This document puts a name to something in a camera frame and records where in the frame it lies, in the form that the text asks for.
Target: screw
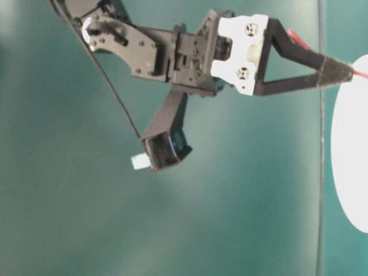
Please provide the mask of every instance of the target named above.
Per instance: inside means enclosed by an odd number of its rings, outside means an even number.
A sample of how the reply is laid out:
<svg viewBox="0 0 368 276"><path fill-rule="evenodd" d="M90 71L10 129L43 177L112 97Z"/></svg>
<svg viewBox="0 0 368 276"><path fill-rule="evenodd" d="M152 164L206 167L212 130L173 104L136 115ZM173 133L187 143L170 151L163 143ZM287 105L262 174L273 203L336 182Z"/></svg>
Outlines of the screw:
<svg viewBox="0 0 368 276"><path fill-rule="evenodd" d="M246 80L249 78L249 70L248 68L246 67L242 67L241 69L239 69L237 72L236 72L236 75L239 79L243 79L243 80Z"/></svg>
<svg viewBox="0 0 368 276"><path fill-rule="evenodd" d="M247 36L256 36L258 33L258 25L255 24L255 23L249 23L247 26L246 26L246 34Z"/></svg>

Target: robotic arm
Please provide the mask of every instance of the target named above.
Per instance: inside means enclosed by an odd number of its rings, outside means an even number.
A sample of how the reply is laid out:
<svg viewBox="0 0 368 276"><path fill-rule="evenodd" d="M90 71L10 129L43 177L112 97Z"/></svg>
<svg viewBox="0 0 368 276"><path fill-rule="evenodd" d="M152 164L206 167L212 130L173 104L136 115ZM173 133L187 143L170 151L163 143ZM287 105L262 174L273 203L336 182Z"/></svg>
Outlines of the robotic arm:
<svg viewBox="0 0 368 276"><path fill-rule="evenodd" d="M51 0L55 12L82 38L90 52L111 52L132 76L167 82L171 90L140 136L145 154L135 169L153 171L178 164L191 151L183 128L188 95L214 97L226 83L245 95L265 96L352 80L345 63L295 44L277 19L209 10L196 34L185 25L159 30L132 24L120 0ZM315 74L264 82L271 47Z"/></svg>

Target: wire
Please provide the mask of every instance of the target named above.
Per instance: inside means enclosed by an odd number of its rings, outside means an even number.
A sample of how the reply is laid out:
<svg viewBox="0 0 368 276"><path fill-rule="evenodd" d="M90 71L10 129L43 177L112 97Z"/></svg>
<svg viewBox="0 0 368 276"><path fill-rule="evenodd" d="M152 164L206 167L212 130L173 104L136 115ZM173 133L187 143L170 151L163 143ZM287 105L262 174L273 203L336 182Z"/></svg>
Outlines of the wire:
<svg viewBox="0 0 368 276"><path fill-rule="evenodd" d="M51 9L53 11L53 13L64 23L66 23L64 17L59 13L56 5L55 5L55 0L49 0L49 3L50 3L50 6L51 6Z"/></svg>
<svg viewBox="0 0 368 276"><path fill-rule="evenodd" d="M362 76L363 78L368 79L368 74L363 73L363 72L359 72L359 71L357 71L357 70L354 70L354 75Z"/></svg>
<svg viewBox="0 0 368 276"><path fill-rule="evenodd" d="M309 50L309 51L311 51L312 49L311 49L311 47L309 47L308 46L308 44L307 43L305 43L304 42L304 40L303 39L301 39L300 38L300 36L298 36L297 34L296 34L296 32L294 32L292 29L288 29L287 30L287 33L288 33L288 35L289 35L289 37L295 42L295 44L297 44L297 45L299 45L299 46L301 46L301 47L303 47L304 49L306 49L306 50ZM357 76L361 76L361 77L363 77L363 78L366 78L366 79L368 79L368 74L366 74L366 73L363 73L363 72L359 72L359 71L357 71L357 70L354 70L354 75L357 75Z"/></svg>
<svg viewBox="0 0 368 276"><path fill-rule="evenodd" d="M297 45L299 45L299 46L301 46L301 47L303 47L304 49L306 49L306 50L309 50L309 51L311 51L312 49L311 49L311 47L310 46L308 46L308 44L307 43L305 43L304 42L304 40L303 39L301 39L300 38L300 36L298 36L297 35L297 33L296 32L294 32L292 29L288 29L287 30L287 33L288 33L288 35L289 35L289 37L295 42L295 44L297 44Z"/></svg>
<svg viewBox="0 0 368 276"><path fill-rule="evenodd" d="M52 2L52 4L57 5L59 10L62 11L62 14L60 14L59 12L57 12L59 15L61 15L63 17L63 19L65 20L65 22L68 24L68 26L72 29L72 31L74 32L74 34L76 35L76 37L78 38L79 42L82 44L84 50L86 51L86 54L91 58L92 62L94 63L94 65L96 66L97 70L102 74L104 80L106 81L107 85L109 86L109 88L111 89L112 93L114 94L116 100L118 101L118 103L120 104L126 119L129 121L129 124L131 125L135 135L138 137L138 139L140 139L140 134L132 120L132 117L129 115L128 109L125 107L124 103L122 102L119 94L116 92L116 89L114 88L114 86L112 85L109 77L107 76L106 72L104 71L104 69L101 67L101 65L99 64L99 62L97 61L97 59L95 58L95 56L93 55L93 53L90 51L88 45L85 43L84 39L81 38L80 34L78 33L78 31L75 29L73 23L71 22L70 18L68 17L68 15L66 14L65 10L63 9L63 7L61 7L60 3L58 2L58 0L56 0L56 2L54 2L53 0L50 0Z"/></svg>

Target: green backdrop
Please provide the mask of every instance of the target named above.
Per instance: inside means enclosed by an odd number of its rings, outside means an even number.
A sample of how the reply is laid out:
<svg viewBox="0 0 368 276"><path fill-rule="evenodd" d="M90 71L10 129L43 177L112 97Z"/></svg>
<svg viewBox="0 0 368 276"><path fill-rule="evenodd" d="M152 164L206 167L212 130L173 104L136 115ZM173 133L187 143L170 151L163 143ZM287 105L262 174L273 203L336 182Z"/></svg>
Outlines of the green backdrop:
<svg viewBox="0 0 368 276"><path fill-rule="evenodd" d="M135 24L185 22L189 32L210 8L268 14L319 47L315 0L124 4ZM193 153L162 172L133 171L141 145L71 31L46 1L1 6L0 275L315 275L319 91L256 98L226 87L216 98L192 96ZM328 14L328 53L353 61L334 33L338 13ZM142 131L169 86L132 79L113 55L98 58ZM269 79L307 72L271 53ZM332 107L328 98L328 116ZM339 275L341 254L331 251L351 246L360 271L366 238L344 221L328 164L323 268Z"/></svg>

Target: white circle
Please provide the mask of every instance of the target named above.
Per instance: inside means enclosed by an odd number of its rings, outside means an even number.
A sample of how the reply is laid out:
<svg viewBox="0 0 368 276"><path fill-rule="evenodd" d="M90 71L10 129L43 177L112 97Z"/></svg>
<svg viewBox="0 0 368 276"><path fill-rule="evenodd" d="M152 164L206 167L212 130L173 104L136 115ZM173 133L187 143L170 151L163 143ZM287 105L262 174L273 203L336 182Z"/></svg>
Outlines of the white circle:
<svg viewBox="0 0 368 276"><path fill-rule="evenodd" d="M354 64L368 72L368 55ZM368 81L354 76L341 85L331 131L333 178L341 206L350 222L368 233Z"/></svg>

